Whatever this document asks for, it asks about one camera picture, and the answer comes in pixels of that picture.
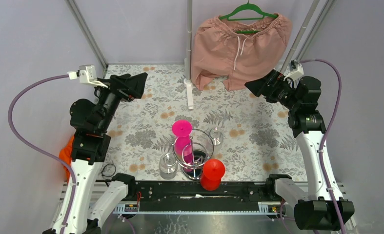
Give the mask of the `clear ribbed wine glass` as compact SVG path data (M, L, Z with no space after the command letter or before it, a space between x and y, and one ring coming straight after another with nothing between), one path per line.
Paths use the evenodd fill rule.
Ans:
M224 140L224 132L220 127L214 127L209 130L209 136L213 142L214 146L221 146Z

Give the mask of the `red plastic wine glass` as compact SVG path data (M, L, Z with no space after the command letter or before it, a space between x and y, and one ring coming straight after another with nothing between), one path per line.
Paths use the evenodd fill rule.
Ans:
M207 191L214 191L220 187L225 166L218 159L209 159L202 168L201 186Z

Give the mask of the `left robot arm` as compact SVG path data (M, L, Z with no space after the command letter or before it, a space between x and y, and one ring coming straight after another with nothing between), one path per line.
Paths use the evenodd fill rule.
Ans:
M75 128L71 149L69 181L61 209L49 234L99 234L105 220L117 204L140 198L132 175L112 176L106 191L90 205L98 174L104 163L111 137L108 127L119 104L143 96L147 73L112 75L108 79L91 78L87 71L69 72L70 79L93 85L97 103L87 99L75 101L69 110L70 124Z

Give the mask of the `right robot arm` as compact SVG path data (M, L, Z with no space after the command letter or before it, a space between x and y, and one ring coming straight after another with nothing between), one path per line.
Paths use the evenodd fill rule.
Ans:
M278 102L289 110L288 125L301 150L307 175L307 192L286 175L271 175L265 196L272 201L281 197L290 205L301 230L345 233L344 225L355 208L339 189L328 157L326 137L330 128L317 110L321 84L314 77L304 76L293 86L289 78L272 70L245 86L253 95L264 96L267 102Z

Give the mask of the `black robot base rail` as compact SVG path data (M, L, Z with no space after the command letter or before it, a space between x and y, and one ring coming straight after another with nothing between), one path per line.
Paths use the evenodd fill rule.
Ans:
M137 181L115 213L274 215L281 201L264 182L222 182L207 191L193 181Z

